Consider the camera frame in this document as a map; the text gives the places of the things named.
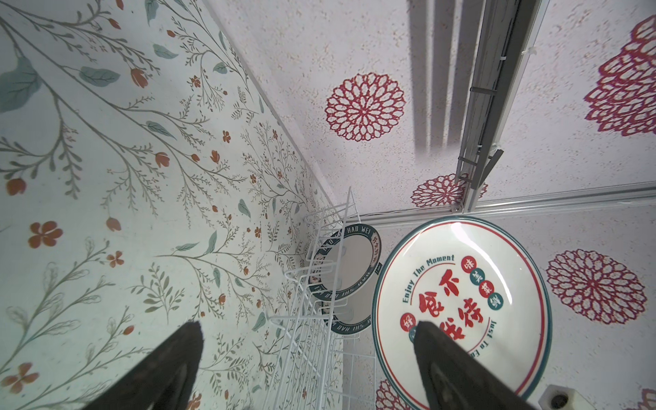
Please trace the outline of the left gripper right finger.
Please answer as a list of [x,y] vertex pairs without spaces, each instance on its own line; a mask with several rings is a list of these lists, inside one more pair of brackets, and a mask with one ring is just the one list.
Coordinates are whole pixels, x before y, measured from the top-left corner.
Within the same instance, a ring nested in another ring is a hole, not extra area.
[[418,323],[413,348],[429,408],[532,408],[433,323]]

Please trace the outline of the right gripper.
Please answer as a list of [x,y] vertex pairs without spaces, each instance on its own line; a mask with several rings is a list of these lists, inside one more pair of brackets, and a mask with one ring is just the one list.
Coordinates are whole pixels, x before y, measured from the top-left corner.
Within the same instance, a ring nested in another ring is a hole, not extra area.
[[572,388],[550,384],[538,400],[541,410],[583,410],[584,398]]

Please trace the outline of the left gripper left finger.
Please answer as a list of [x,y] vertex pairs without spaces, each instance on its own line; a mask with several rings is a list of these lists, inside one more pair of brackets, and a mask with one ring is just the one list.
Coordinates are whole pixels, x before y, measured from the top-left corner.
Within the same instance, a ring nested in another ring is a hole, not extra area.
[[87,409],[186,409],[203,353],[201,324],[177,329]]

